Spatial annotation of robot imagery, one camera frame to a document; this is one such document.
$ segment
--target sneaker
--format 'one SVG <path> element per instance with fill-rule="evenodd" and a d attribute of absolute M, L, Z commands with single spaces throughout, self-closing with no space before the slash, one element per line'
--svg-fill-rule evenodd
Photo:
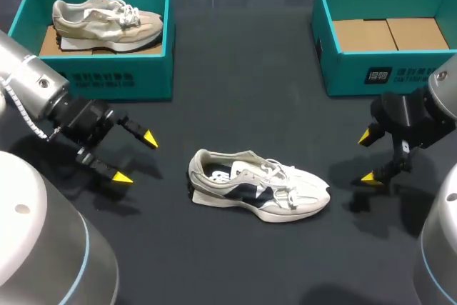
<path fill-rule="evenodd" d="M 273 223 L 312 216 L 330 201 L 325 181 L 293 166 L 262 159 L 252 151 L 221 154 L 199 150 L 188 175 L 192 202 L 243 207 Z"/>
<path fill-rule="evenodd" d="M 123 0 L 88 0 L 82 4 L 58 0 L 52 19 L 62 50 L 136 51 L 159 40 L 164 26 L 160 15 L 139 11 Z"/>

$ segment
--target beige sneaker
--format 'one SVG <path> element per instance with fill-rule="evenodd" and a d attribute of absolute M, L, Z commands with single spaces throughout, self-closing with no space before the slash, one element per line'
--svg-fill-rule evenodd
<path fill-rule="evenodd" d="M 162 16 L 139 11 L 123 0 L 88 0 L 68 4 L 58 0 L 52 19 L 62 50 L 138 50 L 160 39 Z"/>

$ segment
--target white robot casing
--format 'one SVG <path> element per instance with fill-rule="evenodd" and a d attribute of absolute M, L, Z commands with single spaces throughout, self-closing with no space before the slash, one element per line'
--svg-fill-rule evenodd
<path fill-rule="evenodd" d="M 457 304 L 457 165 L 423 226 L 413 280 L 423 305 Z"/>
<path fill-rule="evenodd" d="M 111 247 L 34 167 L 0 151 L 0 304 L 112 305 Z"/>

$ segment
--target cardboard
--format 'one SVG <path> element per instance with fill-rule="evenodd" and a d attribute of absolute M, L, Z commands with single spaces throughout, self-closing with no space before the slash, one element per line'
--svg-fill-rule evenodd
<path fill-rule="evenodd" d="M 387 19 L 398 50 L 449 50 L 434 18 Z"/>
<path fill-rule="evenodd" d="M 50 25 L 46 30 L 43 45 L 39 56 L 71 56 L 71 55 L 92 55 L 92 51 L 62 51 L 57 44 L 57 33 L 55 28 Z"/>
<path fill-rule="evenodd" d="M 50 25 L 46 30 L 46 35 L 41 46 L 39 56 L 75 56 L 75 55 L 96 55 L 96 54 L 115 54 L 109 50 L 85 50 L 85 51 L 62 51 L 57 44 L 57 33 L 55 28 Z M 129 54 L 162 54 L 162 43 L 159 43 L 151 48 L 135 51 L 133 53 L 125 53 L 122 55 Z"/>
<path fill-rule="evenodd" d="M 342 51 L 395 51 L 395 42 L 385 20 L 333 21 Z"/>

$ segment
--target table surface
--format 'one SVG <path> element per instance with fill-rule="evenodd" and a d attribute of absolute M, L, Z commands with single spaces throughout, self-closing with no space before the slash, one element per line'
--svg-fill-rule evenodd
<path fill-rule="evenodd" d="M 20 0 L 0 1 L 7 31 Z M 120 129 L 99 149 L 131 171 L 129 190 L 75 171 L 74 147 L 43 145 L 7 112 L 0 148 L 33 164 L 116 252 L 117 305 L 417 304 L 417 236 L 455 163 L 456 136 L 419 152 L 413 173 L 395 179 L 394 196 L 350 186 L 389 159 L 391 144 L 357 144 L 370 98 L 327 97 L 311 43 L 312 1 L 174 0 L 173 101 L 114 104 L 152 128 L 160 149 Z M 290 224 L 192 204 L 185 171 L 200 148 L 251 149 L 310 171 L 330 184 L 331 203 Z"/>

